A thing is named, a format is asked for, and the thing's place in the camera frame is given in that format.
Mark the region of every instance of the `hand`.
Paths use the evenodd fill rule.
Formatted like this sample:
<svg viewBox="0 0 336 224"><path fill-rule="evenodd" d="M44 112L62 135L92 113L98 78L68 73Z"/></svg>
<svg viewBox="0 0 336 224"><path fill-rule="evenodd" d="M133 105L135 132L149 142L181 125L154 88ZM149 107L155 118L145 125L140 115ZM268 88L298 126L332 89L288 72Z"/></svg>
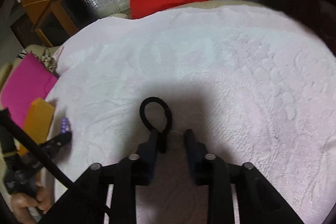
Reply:
<svg viewBox="0 0 336 224"><path fill-rule="evenodd" d="M42 186L40 181L36 181L36 185L40 187L37 191L36 199L23 193L15 193L11 197L14 216L22 224L36 224L27 207L38 207L44 214L51 208L51 199L48 191Z"/></svg>

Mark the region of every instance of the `cable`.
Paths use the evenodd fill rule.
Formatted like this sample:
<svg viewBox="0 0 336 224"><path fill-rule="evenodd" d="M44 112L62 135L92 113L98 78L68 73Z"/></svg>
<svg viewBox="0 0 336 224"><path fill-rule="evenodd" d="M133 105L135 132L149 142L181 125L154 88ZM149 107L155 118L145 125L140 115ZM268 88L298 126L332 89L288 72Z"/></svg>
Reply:
<svg viewBox="0 0 336 224"><path fill-rule="evenodd" d="M163 107L164 111L165 111L165 117L167 118L167 124L165 129L159 133L158 139L157 139L157 148L161 153L165 153L167 150L167 135L172 127L173 124L173 118L172 118L172 113L168 107L168 105L160 98L158 97L149 97L147 99L145 99L141 105L140 105L140 118L143 122L143 124L145 125L145 127L148 128L149 131L155 129L154 126L151 125L151 123L148 121L148 119L146 118L145 115L145 107L146 105L148 105L149 103L158 103L160 106Z"/></svg>
<svg viewBox="0 0 336 224"><path fill-rule="evenodd" d="M101 204L95 198L84 193L74 182L72 182L57 165L43 153L41 148L19 127L17 126L3 111L0 111L0 125L13 135L24 147L26 147L43 166L66 188L86 199L96 208L101 209L110 216L110 208Z"/></svg>

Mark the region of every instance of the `metal bolt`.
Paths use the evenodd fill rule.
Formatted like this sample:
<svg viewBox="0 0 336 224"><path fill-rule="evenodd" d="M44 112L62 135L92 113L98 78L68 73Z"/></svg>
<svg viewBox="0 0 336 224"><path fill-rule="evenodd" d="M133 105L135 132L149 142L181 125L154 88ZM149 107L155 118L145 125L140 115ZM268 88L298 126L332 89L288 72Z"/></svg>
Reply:
<svg viewBox="0 0 336 224"><path fill-rule="evenodd" d="M140 156L138 154L131 154L128 157L130 160L138 160L140 159Z"/></svg>
<svg viewBox="0 0 336 224"><path fill-rule="evenodd" d="M251 162L246 162L246 163L243 164L243 166L248 170L251 170L251 169L254 168L254 165Z"/></svg>
<svg viewBox="0 0 336 224"><path fill-rule="evenodd" d="M101 165L98 164L98 163L91 164L91 166L90 166L91 170L93 170L93 171L99 170L100 167L101 167Z"/></svg>
<svg viewBox="0 0 336 224"><path fill-rule="evenodd" d="M208 153L205 155L206 160L214 160L216 156L214 154Z"/></svg>

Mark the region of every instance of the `white blanket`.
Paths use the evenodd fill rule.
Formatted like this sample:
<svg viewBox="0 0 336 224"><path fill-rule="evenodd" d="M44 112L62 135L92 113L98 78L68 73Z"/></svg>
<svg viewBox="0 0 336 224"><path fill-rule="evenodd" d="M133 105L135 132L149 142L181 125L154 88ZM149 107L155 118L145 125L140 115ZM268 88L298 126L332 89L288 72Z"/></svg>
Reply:
<svg viewBox="0 0 336 224"><path fill-rule="evenodd" d="M149 96L230 163L251 161L306 224L336 202L336 62L305 27L267 8L184 8L141 20L105 18L71 37L58 61L53 134L66 115L73 141L60 169L75 181L92 163L117 163L149 132L138 109ZM147 115L162 129L160 107ZM207 189L189 178L178 134L137 188L137 218L206 223ZM65 189L55 183L55 196Z"/></svg>

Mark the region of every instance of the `black loop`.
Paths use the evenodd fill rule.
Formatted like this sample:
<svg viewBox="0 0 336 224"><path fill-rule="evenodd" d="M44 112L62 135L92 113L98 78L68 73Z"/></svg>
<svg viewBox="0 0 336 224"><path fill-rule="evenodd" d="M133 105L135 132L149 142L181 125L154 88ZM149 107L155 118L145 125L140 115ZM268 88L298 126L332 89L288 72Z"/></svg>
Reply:
<svg viewBox="0 0 336 224"><path fill-rule="evenodd" d="M158 103L160 106L163 107L164 111L165 111L165 116L167 118L167 124L165 129L159 133L158 139L157 139L157 148L161 153L165 153L166 152L166 148L167 148L167 135L172 127L173 124L173 117L172 117L172 113L168 107L168 105L160 98L157 97L149 97L147 99L145 99L140 106L140 118L143 122L143 124L145 125L145 127L148 128L149 131L152 131L153 129L155 129L156 131L158 131L156 128L154 128L154 126L151 125L151 123L147 120L146 115L145 115L145 107L146 105L148 105L149 103Z"/></svg>

